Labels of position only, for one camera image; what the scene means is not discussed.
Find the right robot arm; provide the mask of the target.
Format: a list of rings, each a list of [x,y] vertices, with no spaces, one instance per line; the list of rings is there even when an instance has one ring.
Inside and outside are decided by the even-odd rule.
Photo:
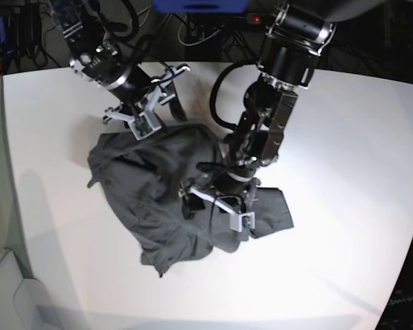
[[[106,110],[105,121],[140,122],[157,104],[169,105],[176,121],[187,121],[174,80],[188,71],[189,66],[164,63],[165,72],[160,77],[151,77],[140,68],[151,55],[149,50],[155,38],[146,34],[137,44],[130,44],[140,29],[137,11],[130,1],[123,2],[130,26],[110,21],[98,1],[51,1],[50,5],[55,24],[70,50],[70,67],[76,74],[99,84],[120,103],[115,109]]]

